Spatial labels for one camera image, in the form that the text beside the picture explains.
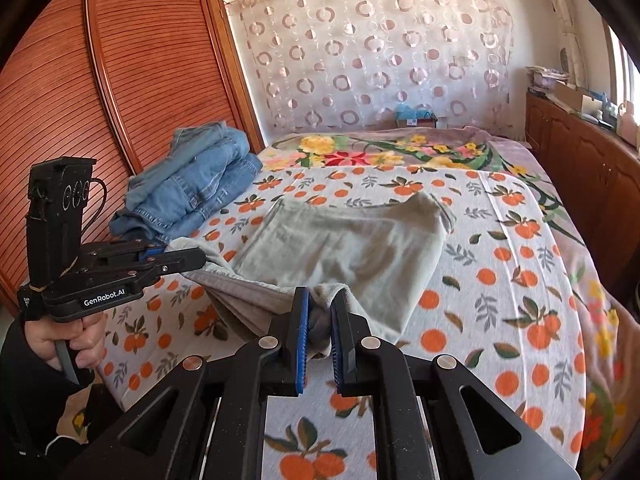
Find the person left hand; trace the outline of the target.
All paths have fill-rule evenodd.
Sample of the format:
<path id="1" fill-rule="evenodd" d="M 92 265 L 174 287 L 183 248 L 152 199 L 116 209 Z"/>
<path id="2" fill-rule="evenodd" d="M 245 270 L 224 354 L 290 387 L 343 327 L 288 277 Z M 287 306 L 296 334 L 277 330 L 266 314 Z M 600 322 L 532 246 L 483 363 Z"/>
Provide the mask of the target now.
<path id="1" fill-rule="evenodd" d="M 77 352 L 76 365 L 79 368 L 95 368 L 104 358 L 106 323 L 106 316 L 102 312 L 68 323 L 40 318 L 38 321 L 27 321 L 24 332 L 29 348 L 50 367 L 62 370 L 54 343 L 64 340 Z"/>

